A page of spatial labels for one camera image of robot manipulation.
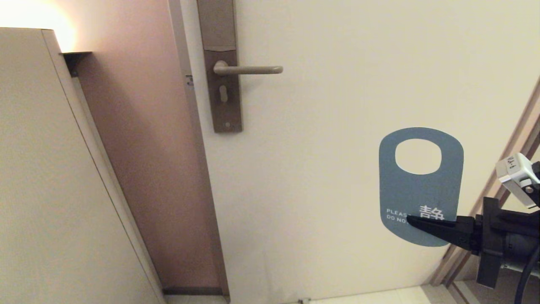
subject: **pink wall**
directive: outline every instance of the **pink wall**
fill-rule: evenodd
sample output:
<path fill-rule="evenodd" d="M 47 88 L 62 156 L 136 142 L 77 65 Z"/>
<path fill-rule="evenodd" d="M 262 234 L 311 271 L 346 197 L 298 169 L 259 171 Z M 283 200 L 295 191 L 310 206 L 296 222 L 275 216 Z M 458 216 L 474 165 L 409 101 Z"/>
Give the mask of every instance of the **pink wall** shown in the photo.
<path fill-rule="evenodd" d="M 164 287 L 224 286 L 200 125 L 167 0 L 53 3 L 76 33 L 63 51 L 94 52 L 80 81 Z"/>

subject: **blue door hanger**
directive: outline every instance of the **blue door hanger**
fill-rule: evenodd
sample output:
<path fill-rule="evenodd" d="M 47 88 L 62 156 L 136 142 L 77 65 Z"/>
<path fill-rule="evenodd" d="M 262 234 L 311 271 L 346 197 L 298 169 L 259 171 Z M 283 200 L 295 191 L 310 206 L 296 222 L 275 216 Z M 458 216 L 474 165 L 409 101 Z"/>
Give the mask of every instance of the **blue door hanger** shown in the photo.
<path fill-rule="evenodd" d="M 396 148 L 410 139 L 430 141 L 441 149 L 437 171 L 418 175 L 396 163 Z M 452 136 L 435 129 L 407 128 L 387 135 L 379 146 L 381 220 L 395 235 L 422 246 L 444 246 L 437 237 L 407 223 L 407 214 L 455 221 L 463 171 L 463 147 Z"/>

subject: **white door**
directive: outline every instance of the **white door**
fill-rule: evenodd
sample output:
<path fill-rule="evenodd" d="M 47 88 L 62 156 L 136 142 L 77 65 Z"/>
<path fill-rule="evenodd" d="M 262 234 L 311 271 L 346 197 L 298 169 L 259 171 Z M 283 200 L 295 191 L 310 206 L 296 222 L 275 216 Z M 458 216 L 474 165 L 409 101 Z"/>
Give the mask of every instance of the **white door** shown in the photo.
<path fill-rule="evenodd" d="M 238 134 L 214 133 L 197 5 L 181 4 L 232 302 L 427 282 L 447 248 L 385 228 L 379 146 L 410 127 L 459 140 L 468 214 L 538 79 L 538 2 L 236 0 L 239 65 L 285 69 L 241 77 Z"/>
<path fill-rule="evenodd" d="M 51 36 L 0 28 L 0 302 L 160 303 L 66 99 Z"/>

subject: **floor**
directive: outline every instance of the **floor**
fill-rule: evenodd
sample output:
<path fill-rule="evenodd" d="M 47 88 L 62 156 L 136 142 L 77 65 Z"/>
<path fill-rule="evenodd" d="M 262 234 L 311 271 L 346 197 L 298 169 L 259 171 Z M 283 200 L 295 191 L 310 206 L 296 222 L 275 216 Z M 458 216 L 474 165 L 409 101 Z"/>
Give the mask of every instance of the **floor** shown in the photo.
<path fill-rule="evenodd" d="M 168 304 L 227 304 L 220 296 L 165 296 Z M 311 304 L 456 304 L 443 286 L 415 286 L 385 292 L 311 301 Z"/>

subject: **light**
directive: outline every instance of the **light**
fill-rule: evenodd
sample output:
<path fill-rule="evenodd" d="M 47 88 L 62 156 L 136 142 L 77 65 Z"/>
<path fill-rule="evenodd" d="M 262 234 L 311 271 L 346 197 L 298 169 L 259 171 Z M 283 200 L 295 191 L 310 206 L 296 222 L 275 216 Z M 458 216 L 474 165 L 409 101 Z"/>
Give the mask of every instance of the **light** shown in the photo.
<path fill-rule="evenodd" d="M 0 0 L 0 27 L 55 31 L 62 52 L 75 48 L 75 29 L 63 10 L 47 0 Z"/>

